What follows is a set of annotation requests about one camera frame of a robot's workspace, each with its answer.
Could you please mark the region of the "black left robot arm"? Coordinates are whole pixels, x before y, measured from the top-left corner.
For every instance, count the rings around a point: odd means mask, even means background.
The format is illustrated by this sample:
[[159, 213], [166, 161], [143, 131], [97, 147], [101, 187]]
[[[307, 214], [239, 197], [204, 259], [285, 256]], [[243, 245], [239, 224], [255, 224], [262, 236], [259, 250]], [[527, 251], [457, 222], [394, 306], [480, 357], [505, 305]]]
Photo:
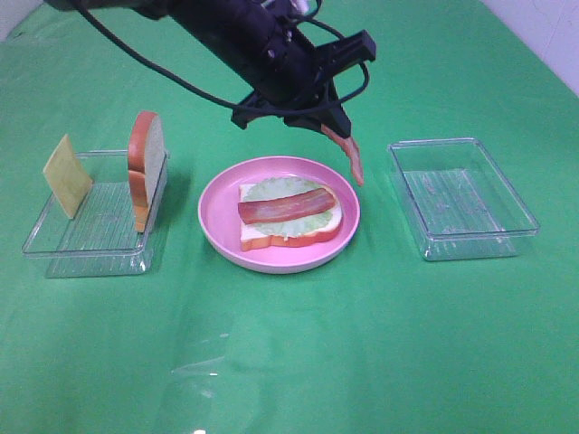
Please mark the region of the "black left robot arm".
[[[316, 20], [316, 7], [300, 1], [52, 1], [60, 11], [77, 11], [103, 36], [149, 69], [194, 94], [227, 107], [232, 121], [247, 128], [256, 118], [276, 116], [290, 127], [327, 128], [351, 134], [334, 78], [375, 60], [376, 45], [362, 30], [345, 37]], [[92, 14], [93, 9], [126, 8], [150, 20], [169, 17], [252, 87], [239, 103], [219, 99], [153, 63], [122, 42]]]

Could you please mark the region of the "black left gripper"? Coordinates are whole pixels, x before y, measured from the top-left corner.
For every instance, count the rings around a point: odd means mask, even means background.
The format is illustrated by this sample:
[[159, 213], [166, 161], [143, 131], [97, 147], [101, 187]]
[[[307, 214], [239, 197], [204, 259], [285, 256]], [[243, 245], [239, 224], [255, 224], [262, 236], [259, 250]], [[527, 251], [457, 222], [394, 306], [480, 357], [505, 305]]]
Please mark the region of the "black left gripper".
[[290, 40], [276, 34], [238, 74], [253, 88], [232, 113], [232, 122], [247, 128], [256, 118], [282, 117], [289, 127], [318, 133], [329, 128], [340, 137], [351, 134], [351, 121], [338, 103], [334, 77], [364, 61], [374, 61], [375, 41], [366, 31], [314, 46], [300, 31]]

